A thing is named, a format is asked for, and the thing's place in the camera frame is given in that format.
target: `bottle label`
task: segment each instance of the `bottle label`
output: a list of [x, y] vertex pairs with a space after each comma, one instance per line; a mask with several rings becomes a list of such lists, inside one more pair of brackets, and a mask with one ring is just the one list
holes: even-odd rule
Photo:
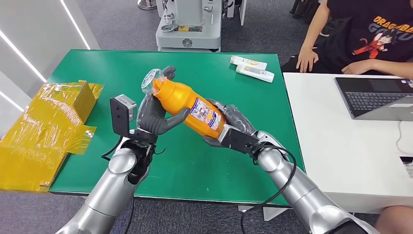
[[219, 122], [221, 121], [221, 115], [211, 108], [199, 98], [195, 99], [192, 108], [189, 113], [200, 121], [206, 123], [210, 128], [216, 130]]

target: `laptop keyboard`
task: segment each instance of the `laptop keyboard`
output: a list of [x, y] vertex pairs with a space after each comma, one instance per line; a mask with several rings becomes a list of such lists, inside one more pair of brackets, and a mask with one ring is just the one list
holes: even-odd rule
[[346, 92], [347, 98], [354, 110], [371, 111], [381, 106], [399, 100], [412, 94], [383, 94]]

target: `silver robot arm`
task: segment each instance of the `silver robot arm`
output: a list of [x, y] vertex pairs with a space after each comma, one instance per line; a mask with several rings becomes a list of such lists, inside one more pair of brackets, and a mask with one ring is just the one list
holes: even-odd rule
[[[258, 131], [259, 143], [267, 142], [282, 147], [273, 136]], [[268, 173], [280, 189], [287, 182], [293, 164], [280, 151], [263, 148], [257, 163]], [[291, 183], [282, 192], [285, 200], [312, 234], [378, 234], [368, 223], [352, 216], [333, 202], [300, 169], [297, 168]]]
[[116, 151], [83, 206], [56, 234], [110, 233], [116, 218], [148, 173], [146, 170], [138, 175], [139, 179], [131, 180], [137, 159], [132, 149]]

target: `clear bottle cap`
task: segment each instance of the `clear bottle cap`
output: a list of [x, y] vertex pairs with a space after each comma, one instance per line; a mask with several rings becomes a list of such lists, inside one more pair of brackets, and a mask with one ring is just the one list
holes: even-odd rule
[[145, 78], [142, 81], [142, 91], [145, 94], [154, 94], [159, 91], [159, 87], [153, 85], [153, 79], [156, 79], [160, 82], [164, 81], [164, 76], [162, 74], [162, 70], [158, 68], [152, 69], [148, 74], [146, 74]]

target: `black t-shirt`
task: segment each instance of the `black t-shirt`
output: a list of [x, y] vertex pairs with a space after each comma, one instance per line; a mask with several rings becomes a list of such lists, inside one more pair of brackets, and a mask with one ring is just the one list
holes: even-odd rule
[[380, 59], [406, 62], [413, 57], [410, 0], [328, 0], [333, 18], [348, 23], [318, 45], [320, 61], [341, 73], [348, 64]]

